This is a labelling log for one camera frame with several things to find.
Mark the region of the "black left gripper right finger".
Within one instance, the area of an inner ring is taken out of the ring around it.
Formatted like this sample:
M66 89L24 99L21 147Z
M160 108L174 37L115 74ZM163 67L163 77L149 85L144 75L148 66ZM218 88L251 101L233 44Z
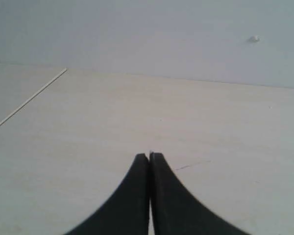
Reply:
M156 235L246 235L200 203L180 182L162 153L149 154L151 208Z

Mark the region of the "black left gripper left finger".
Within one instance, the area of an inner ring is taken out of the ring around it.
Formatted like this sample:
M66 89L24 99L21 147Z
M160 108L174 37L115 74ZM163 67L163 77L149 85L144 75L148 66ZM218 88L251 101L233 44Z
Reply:
M68 235L147 235L149 226L149 160L137 154L112 195Z

